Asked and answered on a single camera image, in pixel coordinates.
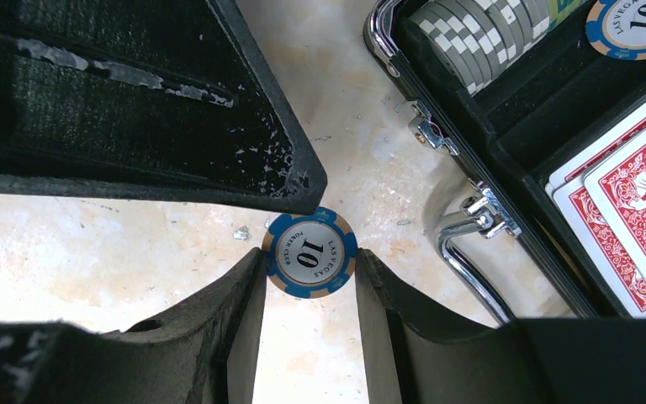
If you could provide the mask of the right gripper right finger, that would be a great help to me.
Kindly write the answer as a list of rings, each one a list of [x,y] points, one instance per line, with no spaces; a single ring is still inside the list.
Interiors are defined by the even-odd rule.
[[[486,327],[365,249],[355,285],[372,403],[646,403],[646,320],[522,318]]]

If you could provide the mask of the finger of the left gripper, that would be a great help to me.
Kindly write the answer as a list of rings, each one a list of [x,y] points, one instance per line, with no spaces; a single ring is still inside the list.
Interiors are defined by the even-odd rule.
[[[233,1],[0,1],[0,194],[306,215],[327,176]]]

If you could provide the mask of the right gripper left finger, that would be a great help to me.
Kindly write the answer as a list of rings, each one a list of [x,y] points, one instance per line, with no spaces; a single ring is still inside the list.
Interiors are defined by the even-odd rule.
[[[0,403],[249,403],[266,285],[266,260],[254,248],[123,332],[0,323]]]

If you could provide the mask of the blue poker chip bottom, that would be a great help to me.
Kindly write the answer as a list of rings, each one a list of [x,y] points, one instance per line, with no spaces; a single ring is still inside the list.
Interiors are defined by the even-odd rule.
[[[353,276],[357,238],[347,221],[320,206],[311,215],[281,214],[262,240],[267,276],[301,299],[331,295]]]

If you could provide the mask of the blue poker chip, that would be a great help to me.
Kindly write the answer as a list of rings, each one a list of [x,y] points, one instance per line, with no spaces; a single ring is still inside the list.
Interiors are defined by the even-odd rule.
[[[353,276],[357,238],[347,221],[320,206],[311,215],[281,214],[262,240],[267,276],[301,299],[331,295]]]
[[[599,53],[618,60],[646,60],[646,0],[598,1],[585,35]]]

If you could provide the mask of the black aluminium poker case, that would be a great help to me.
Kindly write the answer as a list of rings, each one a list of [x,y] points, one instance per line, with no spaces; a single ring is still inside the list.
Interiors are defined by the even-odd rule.
[[[578,316],[629,317],[554,208],[543,181],[646,94],[646,61],[619,61],[585,37],[591,2],[475,95],[435,57],[409,16],[427,1],[378,1],[363,38],[416,112],[410,128],[446,148],[493,223],[514,236]]]

